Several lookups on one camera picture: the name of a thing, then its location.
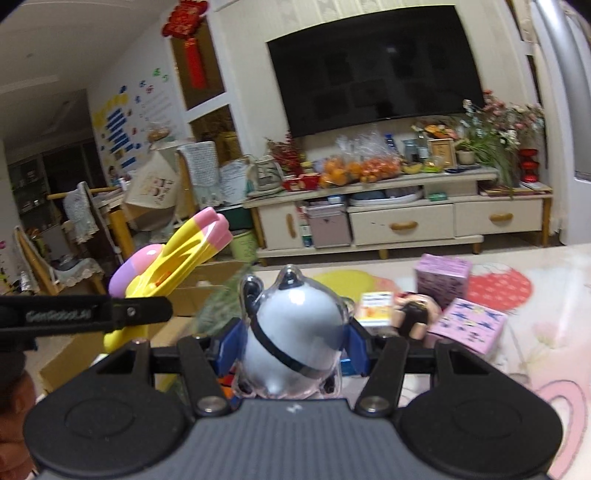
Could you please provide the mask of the white orange medicine box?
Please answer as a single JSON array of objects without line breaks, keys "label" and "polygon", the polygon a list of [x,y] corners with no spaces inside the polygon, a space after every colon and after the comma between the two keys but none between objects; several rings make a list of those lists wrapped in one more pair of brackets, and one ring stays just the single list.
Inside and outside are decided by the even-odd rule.
[{"label": "white orange medicine box", "polygon": [[394,293],[389,291],[367,292],[356,304],[356,320],[367,328],[393,325]]}]

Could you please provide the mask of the nezha doll figure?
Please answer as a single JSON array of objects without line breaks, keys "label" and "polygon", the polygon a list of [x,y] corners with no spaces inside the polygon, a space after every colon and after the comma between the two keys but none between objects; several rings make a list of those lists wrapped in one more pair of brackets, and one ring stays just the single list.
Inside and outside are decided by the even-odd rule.
[{"label": "nezha doll figure", "polygon": [[423,341],[441,314],[439,304],[428,295],[403,292],[394,297],[392,323],[403,338]]}]

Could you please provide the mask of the yellow pink toy gun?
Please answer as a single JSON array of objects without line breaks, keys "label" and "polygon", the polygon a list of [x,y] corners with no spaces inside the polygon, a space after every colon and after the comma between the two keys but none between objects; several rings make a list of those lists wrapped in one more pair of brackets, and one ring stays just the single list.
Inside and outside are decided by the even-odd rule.
[{"label": "yellow pink toy gun", "polygon": [[113,298],[166,297],[231,240],[228,219],[207,207],[184,222],[167,243],[135,252],[111,277],[108,293]]}]

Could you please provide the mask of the pink patterned box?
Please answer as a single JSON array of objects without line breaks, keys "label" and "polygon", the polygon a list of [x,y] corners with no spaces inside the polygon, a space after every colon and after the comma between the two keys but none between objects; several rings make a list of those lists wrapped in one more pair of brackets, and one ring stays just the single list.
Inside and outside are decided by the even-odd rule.
[{"label": "pink patterned box", "polygon": [[501,311],[456,298],[428,332],[486,357],[496,348],[507,319]]}]

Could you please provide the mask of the tall pink blind box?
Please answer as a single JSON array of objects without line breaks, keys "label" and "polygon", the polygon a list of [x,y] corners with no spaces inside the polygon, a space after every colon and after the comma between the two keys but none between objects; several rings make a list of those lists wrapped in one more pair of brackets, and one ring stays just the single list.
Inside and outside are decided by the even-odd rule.
[{"label": "tall pink blind box", "polygon": [[424,254],[415,266],[417,292],[431,297],[442,310],[468,293],[472,263],[459,257]]}]

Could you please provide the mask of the wooden chair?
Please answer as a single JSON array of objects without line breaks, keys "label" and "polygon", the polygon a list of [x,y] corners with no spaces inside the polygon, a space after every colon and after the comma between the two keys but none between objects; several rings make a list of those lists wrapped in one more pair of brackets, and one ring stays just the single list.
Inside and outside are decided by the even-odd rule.
[{"label": "wooden chair", "polygon": [[109,226],[124,259],[128,259],[131,254],[147,243],[166,242],[184,220],[201,209],[216,207],[223,203],[213,142],[188,140],[158,142],[149,148],[148,155],[152,151],[160,152],[179,175],[180,186],[176,211],[172,221],[164,228],[154,231],[134,230],[127,222],[121,207],[130,180],[119,204],[111,207],[108,213]]}]

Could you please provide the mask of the wooden dining table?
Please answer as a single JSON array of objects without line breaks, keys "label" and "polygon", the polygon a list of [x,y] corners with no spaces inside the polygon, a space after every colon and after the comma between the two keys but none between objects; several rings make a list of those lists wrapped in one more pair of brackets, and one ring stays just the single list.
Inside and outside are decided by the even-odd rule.
[{"label": "wooden dining table", "polygon": [[62,207],[62,229],[74,251],[95,260],[110,278],[123,263],[122,253],[88,185],[80,182],[73,190],[49,194],[47,199]]}]

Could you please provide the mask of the canvas tote bag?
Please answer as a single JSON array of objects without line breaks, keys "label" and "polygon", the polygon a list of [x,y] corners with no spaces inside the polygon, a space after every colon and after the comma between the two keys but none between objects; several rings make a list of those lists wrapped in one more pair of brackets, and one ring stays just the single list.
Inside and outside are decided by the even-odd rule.
[{"label": "canvas tote bag", "polygon": [[132,176],[121,207],[136,231],[154,231],[173,219],[180,186],[175,169],[158,151]]}]

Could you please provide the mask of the pink storage box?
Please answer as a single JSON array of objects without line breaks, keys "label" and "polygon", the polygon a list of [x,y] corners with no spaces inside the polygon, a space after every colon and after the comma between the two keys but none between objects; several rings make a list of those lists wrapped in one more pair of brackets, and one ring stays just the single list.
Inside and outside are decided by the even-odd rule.
[{"label": "pink storage box", "polygon": [[308,207],[307,214],[315,248],[344,247],[352,244],[352,233],[345,206]]}]

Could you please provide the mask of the bag of oranges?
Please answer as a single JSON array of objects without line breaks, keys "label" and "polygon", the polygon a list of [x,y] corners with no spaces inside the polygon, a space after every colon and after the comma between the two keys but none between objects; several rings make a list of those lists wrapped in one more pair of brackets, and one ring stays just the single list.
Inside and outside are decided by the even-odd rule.
[{"label": "bag of oranges", "polygon": [[322,163],[320,187],[324,189],[356,183],[362,177],[362,155],[356,140],[339,136],[335,146],[338,152],[325,158]]}]

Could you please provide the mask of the framed certificate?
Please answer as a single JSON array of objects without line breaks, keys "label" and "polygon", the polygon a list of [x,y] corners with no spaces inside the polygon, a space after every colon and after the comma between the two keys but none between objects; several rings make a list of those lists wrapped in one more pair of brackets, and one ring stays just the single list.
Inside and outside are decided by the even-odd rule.
[{"label": "framed certificate", "polygon": [[443,160],[443,167],[445,169],[457,167],[457,156],[453,139],[430,139],[429,144],[432,155],[440,157]]}]

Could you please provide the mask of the red vase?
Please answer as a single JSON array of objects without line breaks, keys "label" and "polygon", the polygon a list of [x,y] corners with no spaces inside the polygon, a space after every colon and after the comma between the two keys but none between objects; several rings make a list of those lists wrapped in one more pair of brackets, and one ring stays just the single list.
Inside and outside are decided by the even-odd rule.
[{"label": "red vase", "polygon": [[539,181],[539,162],[537,161],[538,150],[535,148],[524,148],[518,152],[520,179],[524,183],[535,183]]}]

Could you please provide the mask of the red chinese knot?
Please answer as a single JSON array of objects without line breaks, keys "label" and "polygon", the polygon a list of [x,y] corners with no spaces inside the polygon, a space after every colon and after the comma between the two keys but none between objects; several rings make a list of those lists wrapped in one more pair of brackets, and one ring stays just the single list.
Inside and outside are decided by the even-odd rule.
[{"label": "red chinese knot", "polygon": [[207,1],[181,0],[171,11],[161,30],[164,38],[171,37],[184,42],[190,84],[192,88],[198,90],[205,89],[207,86],[204,64],[197,42],[197,32],[205,20],[207,9]]}]

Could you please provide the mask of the black television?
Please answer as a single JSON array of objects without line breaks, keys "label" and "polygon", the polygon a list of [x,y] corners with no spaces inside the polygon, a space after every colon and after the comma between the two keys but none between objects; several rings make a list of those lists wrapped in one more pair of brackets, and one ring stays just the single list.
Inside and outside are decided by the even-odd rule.
[{"label": "black television", "polygon": [[322,23],[267,44],[290,133],[303,137],[392,119],[460,114],[485,103],[453,5]]}]

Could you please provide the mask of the white tower air conditioner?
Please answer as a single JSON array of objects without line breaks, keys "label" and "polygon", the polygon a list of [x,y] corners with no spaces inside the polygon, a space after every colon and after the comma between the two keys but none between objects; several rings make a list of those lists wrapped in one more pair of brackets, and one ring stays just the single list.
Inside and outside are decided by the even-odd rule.
[{"label": "white tower air conditioner", "polygon": [[531,17],[549,95],[549,172],[565,245],[590,241],[590,14],[586,3],[533,1]]}]

